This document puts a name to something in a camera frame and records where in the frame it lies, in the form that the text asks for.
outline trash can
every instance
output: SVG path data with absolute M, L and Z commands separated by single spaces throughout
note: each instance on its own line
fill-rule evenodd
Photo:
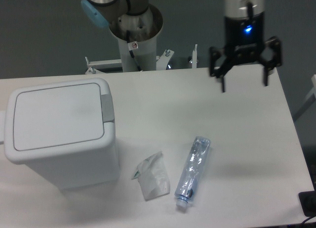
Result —
M 4 152 L 59 189 L 119 177 L 115 117 L 101 78 L 19 88 L 5 112 Z

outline white table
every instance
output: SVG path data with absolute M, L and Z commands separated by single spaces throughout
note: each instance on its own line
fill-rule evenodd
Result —
M 0 110 L 18 87 L 96 76 L 0 80 Z M 59 191 L 0 146 L 0 227 L 262 227 L 302 222 L 298 193 L 313 190 L 282 86 L 262 85 L 259 65 L 235 67 L 227 92 L 207 69 L 97 75 L 110 85 L 119 146 L 118 181 Z M 195 136 L 212 149 L 192 207 L 174 191 Z M 162 150 L 169 195 L 145 202 L 135 166 Z

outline blue led light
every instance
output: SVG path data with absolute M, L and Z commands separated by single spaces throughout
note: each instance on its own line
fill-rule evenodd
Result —
M 245 29 L 246 34 L 249 34 L 252 30 L 252 26 L 247 26 L 247 28 Z

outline clear plastic wrapper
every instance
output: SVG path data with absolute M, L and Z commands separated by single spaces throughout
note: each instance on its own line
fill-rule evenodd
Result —
M 161 151 L 143 160 L 137 166 L 132 179 L 136 178 L 146 201 L 170 193 L 170 181 Z

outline plastic bottle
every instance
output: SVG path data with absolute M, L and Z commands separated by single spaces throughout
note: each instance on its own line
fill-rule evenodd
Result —
M 193 201 L 210 144 L 211 141 L 204 137 L 196 137 L 193 142 L 174 194 L 178 198 L 176 205 L 182 209 L 186 209 L 188 202 Z

